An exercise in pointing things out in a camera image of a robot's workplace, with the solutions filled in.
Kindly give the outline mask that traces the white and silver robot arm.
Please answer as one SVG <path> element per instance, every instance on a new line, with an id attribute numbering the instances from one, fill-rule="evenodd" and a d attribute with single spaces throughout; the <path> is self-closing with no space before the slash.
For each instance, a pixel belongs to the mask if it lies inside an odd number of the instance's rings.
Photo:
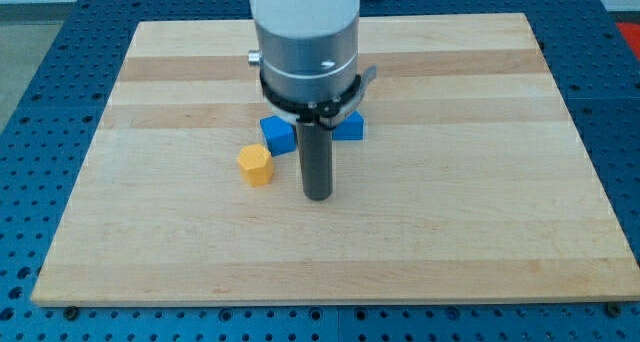
<path id="1" fill-rule="evenodd" d="M 293 102 L 325 102 L 354 83 L 360 0 L 249 2 L 271 91 Z"/>

